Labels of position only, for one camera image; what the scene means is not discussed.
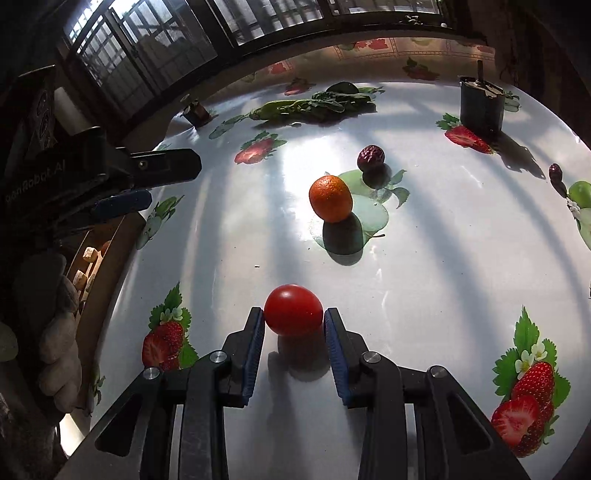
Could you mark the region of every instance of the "table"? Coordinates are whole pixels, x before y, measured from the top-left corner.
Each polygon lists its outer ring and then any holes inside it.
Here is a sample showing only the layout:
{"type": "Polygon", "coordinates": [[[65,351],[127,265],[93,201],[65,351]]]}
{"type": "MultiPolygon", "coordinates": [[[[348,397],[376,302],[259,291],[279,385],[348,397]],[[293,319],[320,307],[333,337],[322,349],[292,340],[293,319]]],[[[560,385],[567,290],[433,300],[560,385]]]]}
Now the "table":
{"type": "MultiPolygon", "coordinates": [[[[246,118],[208,138],[223,121],[285,99],[278,86],[208,105],[218,116],[198,131],[173,119],[178,133],[159,148],[193,148],[203,171],[195,181],[152,191],[159,220],[148,218],[152,231],[113,301],[99,357],[106,379],[92,422],[142,370],[151,311],[177,283],[180,307],[191,315],[189,340],[200,356],[241,329],[250,308],[262,307],[271,290],[296,283],[325,309],[337,307],[349,330],[398,365],[444,365],[489,417],[502,399],[493,368],[514,347],[525,307],[539,339],[530,327],[529,340],[519,345],[549,339],[558,371],[570,381],[569,391],[560,380],[564,398],[549,445],[522,459],[532,479],[551,479],[591,416],[591,253],[547,172],[557,162],[567,186],[589,178],[591,153],[558,117],[514,87],[520,109],[505,112],[502,154],[485,154],[451,142],[440,127],[453,124],[445,113],[459,116],[456,85],[356,85],[382,87],[374,93],[377,111],[327,127],[261,128],[246,118]],[[264,141],[258,151],[255,145],[251,155],[237,156],[257,135],[264,141]],[[400,208],[396,195],[383,202],[387,224],[376,235],[384,236],[370,238],[359,254],[330,255],[314,240],[308,190],[325,172],[354,171],[357,154],[369,144],[384,149],[392,173],[405,170],[396,187],[410,194],[400,208]]],[[[351,185],[359,180],[348,175],[351,185]]],[[[277,336],[267,329],[250,405],[226,409],[230,478],[356,479],[364,413],[342,406],[328,366],[293,374],[277,350],[277,336]]],[[[545,351],[544,361],[553,362],[547,343],[545,351]]],[[[506,382],[501,378],[502,388],[506,382]]],[[[408,413],[412,445],[411,408],[408,413]]],[[[415,472],[411,454],[410,477],[415,472]]]]}

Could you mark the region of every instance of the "red tomato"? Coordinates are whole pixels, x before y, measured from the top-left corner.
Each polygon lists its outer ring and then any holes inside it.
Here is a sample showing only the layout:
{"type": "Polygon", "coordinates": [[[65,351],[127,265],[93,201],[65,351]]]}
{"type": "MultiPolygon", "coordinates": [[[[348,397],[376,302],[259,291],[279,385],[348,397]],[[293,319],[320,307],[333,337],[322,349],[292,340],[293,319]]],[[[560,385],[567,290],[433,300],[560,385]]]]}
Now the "red tomato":
{"type": "Polygon", "coordinates": [[[300,336],[320,328],[322,304],[310,290],[282,285],[267,297],[265,321],[277,335],[300,336]]]}

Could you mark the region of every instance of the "metal screw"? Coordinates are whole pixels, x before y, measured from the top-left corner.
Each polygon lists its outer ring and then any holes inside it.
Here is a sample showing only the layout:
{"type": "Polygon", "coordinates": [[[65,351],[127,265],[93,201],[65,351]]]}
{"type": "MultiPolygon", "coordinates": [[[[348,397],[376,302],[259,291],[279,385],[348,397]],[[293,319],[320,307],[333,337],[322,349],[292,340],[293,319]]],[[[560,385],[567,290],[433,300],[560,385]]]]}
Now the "metal screw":
{"type": "Polygon", "coordinates": [[[209,356],[209,359],[215,364],[221,364],[222,362],[225,362],[226,358],[228,358],[226,352],[222,352],[221,350],[218,350],[209,356]]]}
{"type": "Polygon", "coordinates": [[[148,367],[142,375],[146,380],[153,380],[160,375],[160,370],[156,367],[148,367]]]}
{"type": "Polygon", "coordinates": [[[434,367],[431,367],[431,375],[435,378],[443,378],[447,375],[447,370],[439,365],[435,365],[434,367]]]}
{"type": "Polygon", "coordinates": [[[365,352],[363,354],[363,360],[369,364],[376,364],[382,359],[382,356],[377,352],[365,352]]]}

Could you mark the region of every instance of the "orange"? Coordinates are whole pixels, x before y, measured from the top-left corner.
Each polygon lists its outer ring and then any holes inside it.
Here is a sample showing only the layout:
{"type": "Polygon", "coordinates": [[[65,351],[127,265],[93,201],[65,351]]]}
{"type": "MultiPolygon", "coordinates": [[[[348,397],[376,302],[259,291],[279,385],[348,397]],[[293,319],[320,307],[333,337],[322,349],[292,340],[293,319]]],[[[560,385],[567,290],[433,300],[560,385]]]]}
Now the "orange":
{"type": "Polygon", "coordinates": [[[309,197],[315,214],[328,223],[345,220],[353,209],[349,187],[334,175],[316,180],[310,187],[309,197]]]}

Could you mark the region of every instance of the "glove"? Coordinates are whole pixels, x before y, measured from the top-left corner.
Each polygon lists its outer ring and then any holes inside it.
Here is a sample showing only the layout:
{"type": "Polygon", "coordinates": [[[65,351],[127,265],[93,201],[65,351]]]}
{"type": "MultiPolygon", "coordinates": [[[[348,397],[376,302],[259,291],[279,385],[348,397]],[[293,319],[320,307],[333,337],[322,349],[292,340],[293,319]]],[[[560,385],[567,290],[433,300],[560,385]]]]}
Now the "glove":
{"type": "Polygon", "coordinates": [[[21,320],[42,325],[51,319],[39,337],[39,358],[47,366],[39,374],[38,384],[43,394],[53,397],[58,410],[70,413],[82,384],[74,317],[78,292],[62,275],[61,265],[65,265],[61,255],[46,253],[30,257],[21,266],[13,292],[19,317],[26,317],[21,320]]]}

